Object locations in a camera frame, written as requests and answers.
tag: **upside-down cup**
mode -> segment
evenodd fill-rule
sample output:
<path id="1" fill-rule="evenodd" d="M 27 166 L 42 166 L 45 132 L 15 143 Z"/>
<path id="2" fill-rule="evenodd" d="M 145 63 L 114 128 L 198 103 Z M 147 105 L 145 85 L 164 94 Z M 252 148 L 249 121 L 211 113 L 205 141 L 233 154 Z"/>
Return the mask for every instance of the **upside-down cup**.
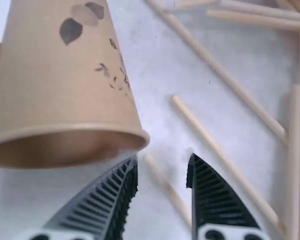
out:
<path id="1" fill-rule="evenodd" d="M 0 49 L 0 166 L 136 153 L 142 129 L 105 0 L 12 0 Z"/>

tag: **white table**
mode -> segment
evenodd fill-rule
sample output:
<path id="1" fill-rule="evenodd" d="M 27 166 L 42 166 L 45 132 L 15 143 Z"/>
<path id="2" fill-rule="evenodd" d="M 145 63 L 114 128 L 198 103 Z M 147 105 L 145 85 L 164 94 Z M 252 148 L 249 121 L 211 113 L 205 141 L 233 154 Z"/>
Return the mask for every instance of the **white table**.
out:
<path id="1" fill-rule="evenodd" d="M 287 147 L 144 1 L 108 2 L 140 120 L 151 136 L 150 145 L 139 154 L 139 191 L 130 204 L 124 239 L 191 239 L 191 231 L 141 159 L 145 152 L 153 154 L 190 208 L 186 174 L 194 151 L 231 184 L 272 239 L 279 240 L 220 160 L 170 106 L 170 95 L 181 96 L 281 218 L 285 217 Z M 9 3 L 0 0 L 0 40 Z M 275 6 L 265 0 L 255 3 Z M 297 34 L 207 18 L 205 8 L 213 7 L 180 11 L 176 16 L 288 128 L 288 94 L 297 81 L 299 62 Z M 0 168 L 0 240 L 41 227 L 113 164 L 49 170 Z"/>

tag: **cup rim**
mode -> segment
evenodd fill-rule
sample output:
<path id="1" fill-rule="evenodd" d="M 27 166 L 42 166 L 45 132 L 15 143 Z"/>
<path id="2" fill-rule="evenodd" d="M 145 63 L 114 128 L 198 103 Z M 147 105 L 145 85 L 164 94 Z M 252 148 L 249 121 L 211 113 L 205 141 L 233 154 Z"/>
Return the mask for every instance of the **cup rim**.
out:
<path id="1" fill-rule="evenodd" d="M 71 131 L 110 131 L 123 134 L 131 134 L 144 139 L 144 144 L 136 149 L 137 151 L 148 146 L 150 142 L 149 134 L 141 127 L 131 127 L 115 123 L 58 123 L 46 125 L 34 125 L 22 127 L 18 129 L 8 130 L 0 133 L 0 144 L 11 142 L 14 140 L 35 137 L 38 135 L 55 134 Z"/>

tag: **brown paper cup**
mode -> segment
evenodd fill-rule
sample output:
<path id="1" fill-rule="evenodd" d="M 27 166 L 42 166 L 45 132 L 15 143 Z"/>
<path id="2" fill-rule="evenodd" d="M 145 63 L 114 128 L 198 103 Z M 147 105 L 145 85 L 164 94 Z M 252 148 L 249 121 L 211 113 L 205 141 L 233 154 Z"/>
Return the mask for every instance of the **brown paper cup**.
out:
<path id="1" fill-rule="evenodd" d="M 12 0 L 0 50 L 0 166 L 135 153 L 142 130 L 105 0 Z"/>

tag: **leaf print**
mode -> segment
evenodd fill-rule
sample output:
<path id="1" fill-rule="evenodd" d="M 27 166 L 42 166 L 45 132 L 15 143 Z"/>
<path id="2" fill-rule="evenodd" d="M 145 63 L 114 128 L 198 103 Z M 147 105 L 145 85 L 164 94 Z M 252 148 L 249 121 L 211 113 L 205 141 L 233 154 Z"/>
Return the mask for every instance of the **leaf print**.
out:
<path id="1" fill-rule="evenodd" d="M 64 20 L 60 27 L 60 36 L 64 44 L 67 46 L 69 43 L 78 39 L 82 34 L 82 29 L 82 25 L 73 18 Z"/>
<path id="2" fill-rule="evenodd" d="M 123 73 L 123 75 L 124 75 L 124 80 L 123 80 L 123 81 L 126 83 L 128 89 L 131 90 L 131 87 L 130 87 L 130 83 L 129 83 L 129 81 L 128 81 L 128 76 L 127 76 L 127 74 L 125 74 L 125 72 L 122 70 L 121 67 L 120 67 L 120 71 L 121 71 L 121 72 Z"/>
<path id="3" fill-rule="evenodd" d="M 110 74 L 109 74 L 109 68 L 106 67 L 106 65 L 104 65 L 103 63 L 99 63 L 101 67 L 96 68 L 94 71 L 96 72 L 100 72 L 103 71 L 103 74 L 110 78 Z"/>
<path id="4" fill-rule="evenodd" d="M 98 19 L 103 19 L 105 17 L 105 11 L 102 5 L 99 5 L 95 2 L 87 2 L 85 6 L 94 12 Z"/>
<path id="5" fill-rule="evenodd" d="M 115 42 L 113 41 L 113 39 L 110 38 L 109 41 L 110 41 L 111 46 L 112 46 L 114 49 L 117 49 L 117 46 L 116 46 Z"/>
<path id="6" fill-rule="evenodd" d="M 70 10 L 71 17 L 83 25 L 98 26 L 98 18 L 90 8 L 84 5 L 73 5 Z"/>

